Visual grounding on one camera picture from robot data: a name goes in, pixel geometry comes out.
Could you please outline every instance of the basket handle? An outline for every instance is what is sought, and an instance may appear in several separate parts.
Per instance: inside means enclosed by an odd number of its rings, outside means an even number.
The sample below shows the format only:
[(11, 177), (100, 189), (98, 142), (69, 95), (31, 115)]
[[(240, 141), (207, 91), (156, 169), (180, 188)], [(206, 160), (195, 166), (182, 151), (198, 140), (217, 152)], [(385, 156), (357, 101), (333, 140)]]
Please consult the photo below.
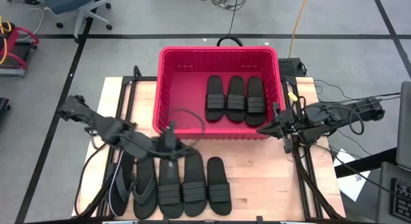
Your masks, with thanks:
[(232, 41), (234, 41), (235, 43), (237, 43), (240, 47), (243, 46), (243, 43), (241, 42), (241, 40), (240, 40), (239, 38), (231, 37), (231, 36), (225, 36), (225, 37), (222, 37), (222, 38), (220, 38), (220, 39), (218, 40), (218, 42), (217, 42), (217, 47), (220, 47), (221, 42), (222, 42), (223, 40), (225, 40), (225, 39), (231, 39)]

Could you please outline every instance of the red plastic basket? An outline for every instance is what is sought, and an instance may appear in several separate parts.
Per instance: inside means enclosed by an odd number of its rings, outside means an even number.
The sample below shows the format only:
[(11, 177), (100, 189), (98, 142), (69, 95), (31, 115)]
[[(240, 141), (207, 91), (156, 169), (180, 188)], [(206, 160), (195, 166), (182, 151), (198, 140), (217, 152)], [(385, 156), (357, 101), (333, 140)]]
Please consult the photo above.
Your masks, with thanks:
[[(247, 80), (258, 76), (263, 80), (267, 99), (267, 121), (273, 118), (272, 103), (284, 100), (279, 76), (277, 53), (271, 47), (166, 47), (160, 52), (159, 73), (153, 116), (153, 128), (161, 132), (169, 121), (175, 122), (175, 133), (181, 139), (265, 139), (246, 122), (233, 123), (227, 116), (215, 123), (205, 117), (207, 80), (221, 76), (227, 95), (234, 75)], [(186, 109), (197, 114), (201, 122)]]

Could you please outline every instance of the sandal strap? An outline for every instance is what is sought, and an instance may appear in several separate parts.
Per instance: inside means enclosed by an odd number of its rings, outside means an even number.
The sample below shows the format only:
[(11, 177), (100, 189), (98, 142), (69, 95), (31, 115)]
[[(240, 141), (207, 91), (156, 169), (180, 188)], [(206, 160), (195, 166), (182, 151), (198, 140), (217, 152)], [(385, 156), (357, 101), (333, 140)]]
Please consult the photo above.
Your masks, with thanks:
[(229, 202), (230, 197), (230, 184), (217, 184), (209, 185), (208, 187), (210, 202)]
[(144, 190), (142, 194), (137, 194), (137, 191), (136, 191), (137, 184), (134, 184), (134, 188), (132, 191), (134, 200), (138, 204), (143, 205), (147, 201), (148, 197), (151, 195), (152, 191), (155, 189), (155, 185), (156, 183), (154, 180), (154, 175), (152, 175), (150, 182), (148, 183), (146, 189)]
[(184, 202), (195, 202), (205, 200), (206, 198), (205, 182), (188, 182), (182, 184), (182, 194)]
[(244, 110), (245, 100), (244, 95), (228, 94), (227, 109)]
[(128, 196), (133, 189), (133, 184), (130, 184), (130, 187), (127, 189), (125, 182), (123, 180), (123, 168), (120, 166), (116, 176), (116, 185), (118, 193), (120, 194), (121, 201), (126, 202), (128, 200)]
[(159, 204), (171, 205), (181, 202), (180, 184), (160, 185), (159, 186)]
[(265, 103), (264, 98), (249, 97), (247, 98), (247, 113), (264, 113)]
[(208, 94), (207, 109), (224, 109), (224, 94)]

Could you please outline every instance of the sandal pair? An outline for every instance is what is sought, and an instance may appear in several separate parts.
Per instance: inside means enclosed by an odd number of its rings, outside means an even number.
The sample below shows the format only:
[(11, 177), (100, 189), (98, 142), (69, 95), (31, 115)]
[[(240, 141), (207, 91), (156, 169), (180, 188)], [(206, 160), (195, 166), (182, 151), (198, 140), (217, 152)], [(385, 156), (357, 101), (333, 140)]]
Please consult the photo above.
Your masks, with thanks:
[(242, 122), (245, 119), (249, 126), (262, 125), (267, 117), (267, 108), (261, 78), (249, 78), (247, 97), (244, 91), (244, 79), (241, 76), (233, 76), (225, 97), (221, 77), (210, 76), (207, 82), (205, 118), (209, 122), (215, 122), (226, 114), (234, 122)]

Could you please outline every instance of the white paper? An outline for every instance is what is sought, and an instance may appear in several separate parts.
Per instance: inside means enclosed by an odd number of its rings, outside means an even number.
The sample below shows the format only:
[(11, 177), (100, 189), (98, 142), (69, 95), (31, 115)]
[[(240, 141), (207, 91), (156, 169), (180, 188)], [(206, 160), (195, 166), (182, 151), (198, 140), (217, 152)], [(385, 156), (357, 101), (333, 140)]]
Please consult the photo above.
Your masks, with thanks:
[[(351, 162), (355, 160), (350, 154), (346, 153), (345, 150), (341, 149), (337, 154), (338, 159), (344, 163)], [(337, 159), (334, 160), (334, 167), (341, 165), (341, 162)], [(370, 171), (361, 172), (365, 177), (368, 177)], [(338, 185), (340, 186), (340, 191), (351, 198), (354, 202), (357, 201), (358, 195), (365, 184), (365, 179), (360, 175), (351, 175), (343, 178), (338, 178)]]

